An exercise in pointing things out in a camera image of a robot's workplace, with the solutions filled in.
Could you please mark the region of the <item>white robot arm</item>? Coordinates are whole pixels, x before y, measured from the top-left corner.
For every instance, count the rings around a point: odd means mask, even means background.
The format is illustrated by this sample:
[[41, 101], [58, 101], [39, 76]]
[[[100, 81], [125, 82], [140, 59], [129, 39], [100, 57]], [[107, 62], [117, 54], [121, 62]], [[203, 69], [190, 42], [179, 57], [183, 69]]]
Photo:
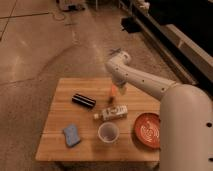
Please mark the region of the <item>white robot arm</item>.
[[106, 63], [114, 84], [129, 83], [160, 101], [160, 171], [213, 171], [213, 99], [202, 89], [129, 66], [121, 51]]

